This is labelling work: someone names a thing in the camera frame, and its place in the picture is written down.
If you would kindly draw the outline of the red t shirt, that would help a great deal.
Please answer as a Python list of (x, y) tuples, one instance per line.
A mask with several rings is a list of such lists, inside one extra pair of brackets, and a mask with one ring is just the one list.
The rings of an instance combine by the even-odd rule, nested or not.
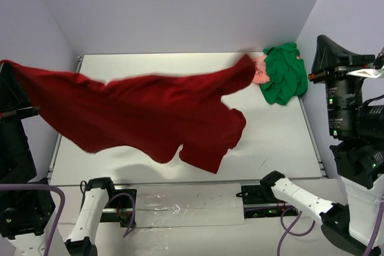
[(210, 173), (217, 173), (246, 126), (245, 116), (221, 99), (249, 86), (256, 72), (248, 55), (213, 73), (150, 74), (108, 83), (7, 59), (1, 67), (20, 106), (39, 107), (54, 130), (85, 152), (129, 146), (160, 164), (178, 155)]

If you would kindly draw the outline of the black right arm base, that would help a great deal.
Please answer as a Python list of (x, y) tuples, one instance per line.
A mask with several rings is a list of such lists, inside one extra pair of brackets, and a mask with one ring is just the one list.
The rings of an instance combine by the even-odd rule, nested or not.
[(285, 211), (286, 216), (296, 216), (298, 211), (285, 201), (278, 200), (263, 185), (242, 185), (236, 194), (244, 208), (244, 218), (275, 218)]

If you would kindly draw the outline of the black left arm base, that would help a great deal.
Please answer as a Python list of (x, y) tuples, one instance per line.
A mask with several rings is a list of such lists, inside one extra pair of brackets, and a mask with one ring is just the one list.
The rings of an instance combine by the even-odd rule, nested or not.
[(122, 193), (130, 194), (136, 200), (137, 189), (134, 188), (116, 188), (113, 196), (119, 195), (108, 203), (101, 214), (101, 223), (118, 223), (121, 228), (134, 228), (136, 223), (130, 225), (133, 215), (133, 202), (131, 198)]

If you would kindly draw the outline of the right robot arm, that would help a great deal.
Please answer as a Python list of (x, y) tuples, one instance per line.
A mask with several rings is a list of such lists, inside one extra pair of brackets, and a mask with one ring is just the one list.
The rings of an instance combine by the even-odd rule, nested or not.
[(309, 80), (325, 84), (330, 146), (347, 204), (320, 198), (278, 171), (261, 181), (261, 196), (281, 200), (316, 221), (323, 235), (352, 255), (380, 255), (383, 246), (383, 106), (363, 99), (366, 79), (383, 77), (383, 54), (360, 55), (325, 35), (317, 38)]

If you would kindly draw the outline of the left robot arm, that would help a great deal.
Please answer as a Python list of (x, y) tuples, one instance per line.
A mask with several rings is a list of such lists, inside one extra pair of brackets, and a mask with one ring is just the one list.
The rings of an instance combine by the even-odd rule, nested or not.
[(97, 255), (95, 236), (104, 207), (117, 192), (109, 177), (91, 179), (74, 228), (63, 240), (58, 222), (65, 194), (37, 171), (22, 119), (38, 115), (10, 63), (1, 63), (1, 237), (23, 255)]

